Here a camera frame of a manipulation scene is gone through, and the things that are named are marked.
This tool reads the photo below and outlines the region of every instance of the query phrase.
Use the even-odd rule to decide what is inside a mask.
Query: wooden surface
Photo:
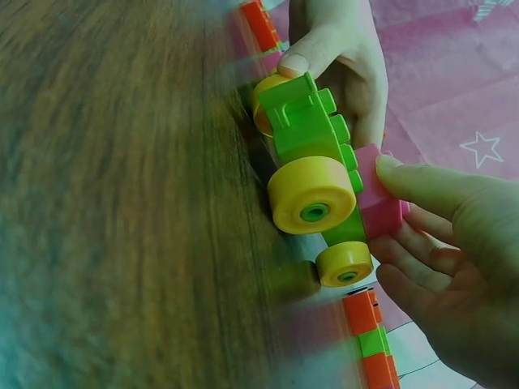
[[[2,389],[360,387],[222,3],[0,2]]]

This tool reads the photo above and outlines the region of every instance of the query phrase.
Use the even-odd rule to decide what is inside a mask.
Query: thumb
[[[474,195],[505,182],[430,165],[403,165],[391,156],[377,158],[376,172],[392,195],[449,221]]]
[[[341,37],[333,26],[315,27],[286,51],[277,71],[290,78],[308,71],[316,79],[342,51]]]

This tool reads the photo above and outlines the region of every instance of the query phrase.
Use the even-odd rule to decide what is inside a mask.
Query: yellow plastic wheel
[[[270,88],[274,88],[277,85],[281,85],[282,83],[286,83],[290,80],[291,79],[289,79],[288,77],[284,77],[282,75],[279,75],[278,73],[272,73],[269,77],[263,79],[260,83],[258,83],[258,85],[256,85],[256,88],[254,88],[254,91],[252,93],[252,118],[254,120],[256,128],[263,135],[272,138],[272,128],[270,128],[270,123],[268,122],[267,115],[261,108],[258,96],[261,92],[267,91]]]
[[[338,226],[357,200],[344,165],[326,156],[293,160],[268,183],[274,224],[286,233],[322,233]]]
[[[321,285],[339,288],[364,280],[373,271],[366,243],[344,242],[327,248],[315,261]]]

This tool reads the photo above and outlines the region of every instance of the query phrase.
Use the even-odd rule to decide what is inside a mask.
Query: white star
[[[476,157],[476,168],[479,169],[486,159],[504,162],[503,158],[501,158],[495,150],[495,146],[497,146],[500,140],[500,137],[486,139],[480,132],[476,132],[475,141],[463,143],[460,147],[474,153]]]

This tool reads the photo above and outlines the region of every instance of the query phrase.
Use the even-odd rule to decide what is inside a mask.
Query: toy car
[[[409,206],[392,197],[375,173],[380,150],[354,151],[329,89],[306,73],[274,73],[253,93],[258,130],[273,139],[282,166],[268,183],[274,224],[295,235],[322,233],[328,248],[316,260],[323,286],[359,282],[373,270],[369,239],[400,228]]]

